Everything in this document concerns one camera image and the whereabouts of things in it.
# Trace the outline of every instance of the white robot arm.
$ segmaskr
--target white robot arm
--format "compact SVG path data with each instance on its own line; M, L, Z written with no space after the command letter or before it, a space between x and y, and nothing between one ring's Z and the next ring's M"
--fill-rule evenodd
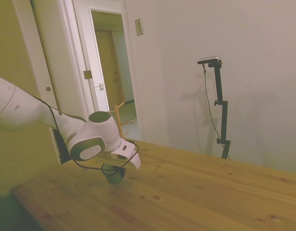
M85 122L82 118L51 108L0 78L0 129L19 130L33 122L59 130L75 161L96 158L107 166L140 167L135 145L120 137L115 120L109 113L94 112Z

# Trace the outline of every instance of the open door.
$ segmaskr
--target open door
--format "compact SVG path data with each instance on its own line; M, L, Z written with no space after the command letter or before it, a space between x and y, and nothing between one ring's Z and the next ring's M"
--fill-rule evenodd
M106 88L104 87L104 77L100 65L100 55L97 45L97 38L94 33L91 11L101 11L110 13L121 13L119 1L104 0L73 0L74 12L81 38L85 65L87 70L91 70L97 96L99 111L109 111Z

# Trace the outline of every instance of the wood grain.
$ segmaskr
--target wood grain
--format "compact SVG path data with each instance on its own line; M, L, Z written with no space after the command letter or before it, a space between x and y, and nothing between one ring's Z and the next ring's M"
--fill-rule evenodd
M12 194L48 231L296 231L295 174L137 144L120 186L68 162Z

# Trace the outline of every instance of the white door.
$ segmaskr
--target white door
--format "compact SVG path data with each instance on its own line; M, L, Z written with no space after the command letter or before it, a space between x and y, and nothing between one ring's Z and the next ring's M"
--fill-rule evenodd
M98 106L92 80L84 76L72 2L31 0L31 4L59 109L88 119Z
M73 0L73 2L85 64L86 68L91 70L92 73L98 108L100 111L109 111L91 11L121 13L120 2L112 0Z

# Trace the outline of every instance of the black metal stand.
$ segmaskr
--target black metal stand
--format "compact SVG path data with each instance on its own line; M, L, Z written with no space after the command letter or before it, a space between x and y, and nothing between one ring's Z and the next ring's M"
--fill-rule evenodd
M217 138L217 143L221 143L224 145L222 158L227 159L230 141L226 140L226 132L227 132L227 110L228 110L228 101L223 100L222 93L222 81L221 81L221 67L222 61L219 60L214 63L209 63L208 67L214 67L215 73L215 82L216 82L216 92L217 92L217 100L214 102L214 106L222 105L222 129L221 129L221 139Z

